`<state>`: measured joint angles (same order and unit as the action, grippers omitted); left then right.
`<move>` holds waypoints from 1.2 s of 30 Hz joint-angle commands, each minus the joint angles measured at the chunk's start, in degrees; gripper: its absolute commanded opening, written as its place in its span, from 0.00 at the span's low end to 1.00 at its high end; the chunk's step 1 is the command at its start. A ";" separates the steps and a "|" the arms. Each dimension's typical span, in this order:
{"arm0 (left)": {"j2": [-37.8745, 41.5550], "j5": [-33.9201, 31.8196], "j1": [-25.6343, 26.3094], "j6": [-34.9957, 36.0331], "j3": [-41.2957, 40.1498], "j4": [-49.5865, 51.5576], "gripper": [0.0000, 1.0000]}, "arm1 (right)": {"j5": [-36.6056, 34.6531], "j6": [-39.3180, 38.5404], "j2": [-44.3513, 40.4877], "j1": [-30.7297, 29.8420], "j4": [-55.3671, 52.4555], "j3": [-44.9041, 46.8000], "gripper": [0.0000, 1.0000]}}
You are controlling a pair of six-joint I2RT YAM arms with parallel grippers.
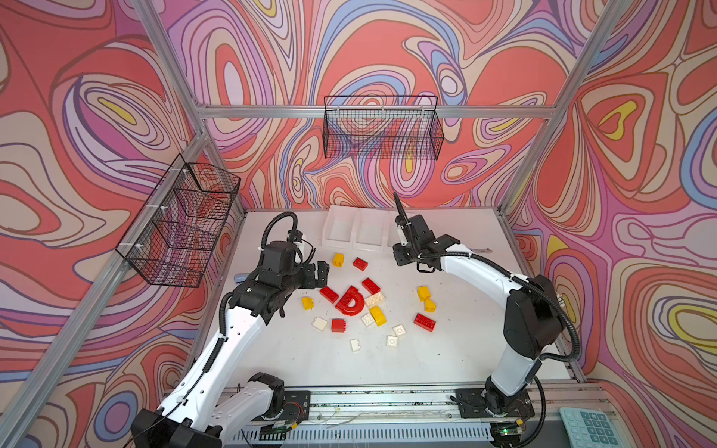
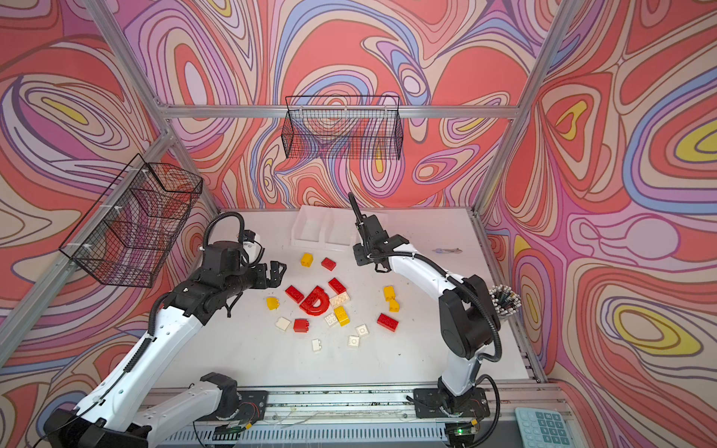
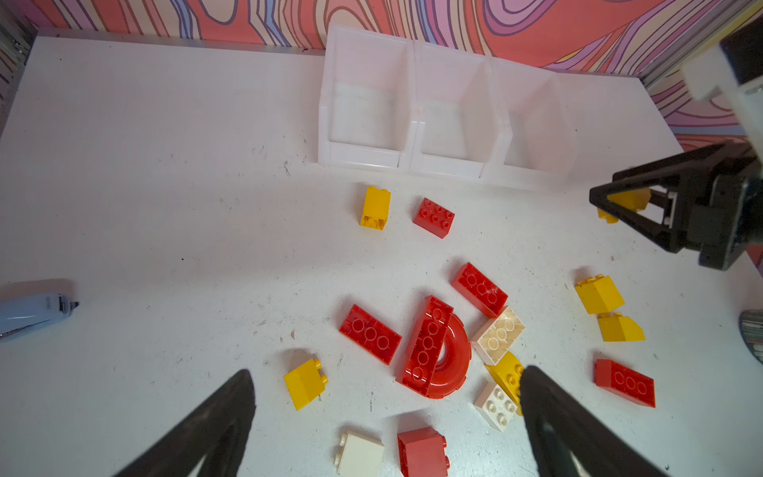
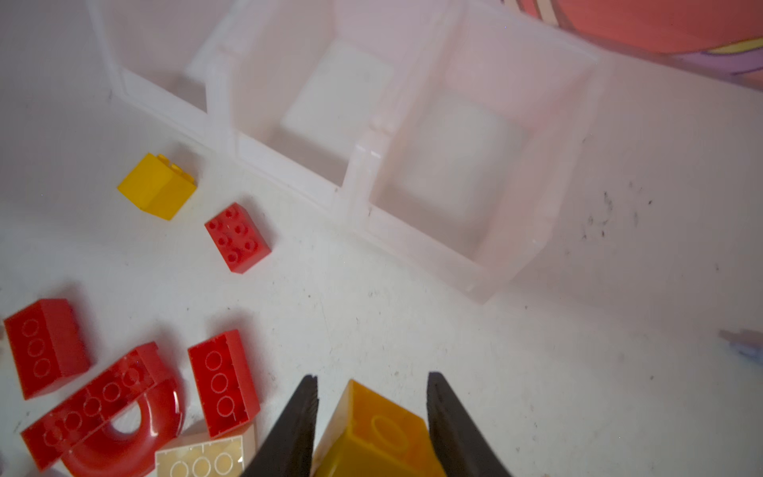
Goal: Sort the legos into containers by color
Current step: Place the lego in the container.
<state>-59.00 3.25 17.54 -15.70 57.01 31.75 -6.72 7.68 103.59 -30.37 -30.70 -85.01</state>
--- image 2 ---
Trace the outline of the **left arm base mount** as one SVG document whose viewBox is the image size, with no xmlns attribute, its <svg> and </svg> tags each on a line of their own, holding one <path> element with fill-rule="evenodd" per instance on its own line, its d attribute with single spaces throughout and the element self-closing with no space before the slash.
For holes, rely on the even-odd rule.
<svg viewBox="0 0 717 448">
<path fill-rule="evenodd" d="M 241 435 L 263 421 L 269 392 L 239 390 L 236 399 L 220 403 L 220 408 L 192 423 L 192 435 L 202 447 L 215 442 L 236 442 Z"/>
</svg>

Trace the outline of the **red long lego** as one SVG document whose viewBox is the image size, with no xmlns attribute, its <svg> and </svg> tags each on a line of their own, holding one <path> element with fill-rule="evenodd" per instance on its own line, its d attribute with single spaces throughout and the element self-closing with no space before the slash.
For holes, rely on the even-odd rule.
<svg viewBox="0 0 717 448">
<path fill-rule="evenodd" d="M 293 302 L 296 302 L 296 304 L 301 304 L 305 300 L 304 294 L 299 291 L 299 289 L 296 289 L 294 286 L 289 286 L 285 293 L 293 300 Z"/>
</svg>

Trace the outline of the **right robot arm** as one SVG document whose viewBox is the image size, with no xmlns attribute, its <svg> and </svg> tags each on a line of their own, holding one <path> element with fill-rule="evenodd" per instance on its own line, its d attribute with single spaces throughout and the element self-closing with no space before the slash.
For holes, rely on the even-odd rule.
<svg viewBox="0 0 717 448">
<path fill-rule="evenodd" d="M 485 280 L 448 272 L 405 237 L 389 235 L 377 216 L 362 213 L 354 193 L 348 199 L 360 236 L 353 246 L 358 266 L 371 264 L 380 274 L 399 274 L 437 302 L 440 334 L 450 355 L 437 381 L 436 408 L 459 416 L 482 381 L 482 364 L 496 363 L 503 355 L 499 312 Z"/>
</svg>

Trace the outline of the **cream long lego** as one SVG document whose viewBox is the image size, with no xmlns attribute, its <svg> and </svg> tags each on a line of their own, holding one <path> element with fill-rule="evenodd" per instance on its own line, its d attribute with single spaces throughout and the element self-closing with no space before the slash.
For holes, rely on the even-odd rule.
<svg viewBox="0 0 717 448">
<path fill-rule="evenodd" d="M 332 308 L 343 306 L 350 301 L 350 297 L 346 292 L 342 292 L 332 298 L 330 298 L 330 305 Z"/>
</svg>

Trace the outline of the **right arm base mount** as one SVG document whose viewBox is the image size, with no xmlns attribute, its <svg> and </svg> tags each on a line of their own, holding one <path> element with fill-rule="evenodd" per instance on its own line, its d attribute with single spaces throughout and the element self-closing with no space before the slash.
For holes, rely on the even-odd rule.
<svg viewBox="0 0 717 448">
<path fill-rule="evenodd" d="M 482 422 L 491 417 L 483 388 L 472 388 L 460 396 L 453 396 L 446 388 L 415 388 L 406 399 L 419 419 L 454 420 L 446 423 L 444 430 L 447 447 L 477 447 L 487 441 L 496 427 L 490 423 L 482 428 Z"/>
</svg>

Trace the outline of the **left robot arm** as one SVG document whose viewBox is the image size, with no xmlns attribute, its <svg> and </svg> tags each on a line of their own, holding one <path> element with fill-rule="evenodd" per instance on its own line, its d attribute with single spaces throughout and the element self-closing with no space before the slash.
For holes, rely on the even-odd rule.
<svg viewBox="0 0 717 448">
<path fill-rule="evenodd" d="M 201 264 L 188 279 L 153 302 L 145 333 L 108 377 L 72 410 L 50 414 L 43 440 L 53 447 L 156 447 L 198 419 L 238 416 L 237 382 L 220 373 L 140 409 L 174 358 L 218 311 L 230 313 L 247 290 L 280 286 L 286 272 L 279 261 L 261 260 L 261 239 L 237 211 L 209 222 L 202 250 Z"/>
</svg>

